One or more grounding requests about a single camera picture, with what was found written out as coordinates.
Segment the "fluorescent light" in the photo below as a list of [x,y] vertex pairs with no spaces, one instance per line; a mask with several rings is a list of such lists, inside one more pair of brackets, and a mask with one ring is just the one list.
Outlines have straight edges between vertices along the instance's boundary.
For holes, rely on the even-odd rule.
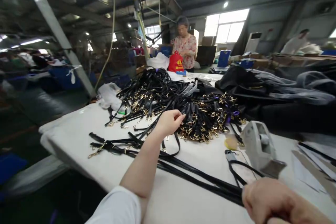
[[46,49],[39,49],[40,53],[42,54],[48,54],[48,51]]
[[40,42],[40,41],[42,41],[42,39],[35,39],[35,40],[30,40],[30,41],[27,41],[27,42],[24,42],[24,43],[21,43],[21,45],[23,46],[25,46],[25,45],[27,45],[27,44],[33,44],[33,43],[36,43],[36,42]]

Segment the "white sleeve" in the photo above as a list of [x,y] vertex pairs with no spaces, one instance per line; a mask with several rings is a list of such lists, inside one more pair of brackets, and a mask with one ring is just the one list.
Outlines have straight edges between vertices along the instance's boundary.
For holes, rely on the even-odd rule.
[[115,187],[98,205],[86,224],[140,224],[138,196],[124,187]]

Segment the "white tablecloth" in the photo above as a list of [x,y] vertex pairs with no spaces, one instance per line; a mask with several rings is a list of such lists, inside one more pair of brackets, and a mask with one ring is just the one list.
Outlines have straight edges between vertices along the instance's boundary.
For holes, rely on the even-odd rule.
[[[189,82],[188,78],[194,77],[210,78],[209,81],[212,84],[214,84],[212,78],[216,80],[221,78],[219,75],[194,73],[188,74],[184,79]],[[88,159],[88,155],[93,153],[90,143],[94,142],[89,137],[89,133],[94,132],[108,140],[127,138],[128,131],[133,132],[133,125],[144,128],[150,122],[141,120],[137,124],[135,120],[126,124],[129,129],[121,129],[120,124],[105,127],[104,124],[108,120],[109,115],[106,110],[100,108],[98,104],[88,105],[40,127],[41,144],[60,160],[95,180],[106,191],[110,191],[119,184],[133,159],[125,155],[116,156],[106,151]],[[273,134],[271,136],[277,159],[287,163],[287,167],[280,174],[280,180],[335,221],[336,206],[330,198],[325,194],[317,193],[294,176],[291,150],[297,149],[296,142]],[[182,140],[181,151],[177,158],[209,175],[236,185],[224,154],[226,150],[224,140],[224,135],[214,138],[209,144]],[[177,151],[178,147],[173,136],[165,144],[168,153]],[[237,159],[244,161],[241,155],[237,156]],[[239,173],[248,181],[253,179],[252,174],[244,169],[240,169]],[[158,169],[144,223],[253,222],[244,208]]]

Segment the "red bag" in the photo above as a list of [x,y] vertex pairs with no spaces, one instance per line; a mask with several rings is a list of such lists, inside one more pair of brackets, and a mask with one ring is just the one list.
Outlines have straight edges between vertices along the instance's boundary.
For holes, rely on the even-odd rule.
[[172,56],[169,58],[169,67],[168,71],[177,72],[177,71],[184,71],[182,66],[182,56],[179,54],[178,51],[175,51]]

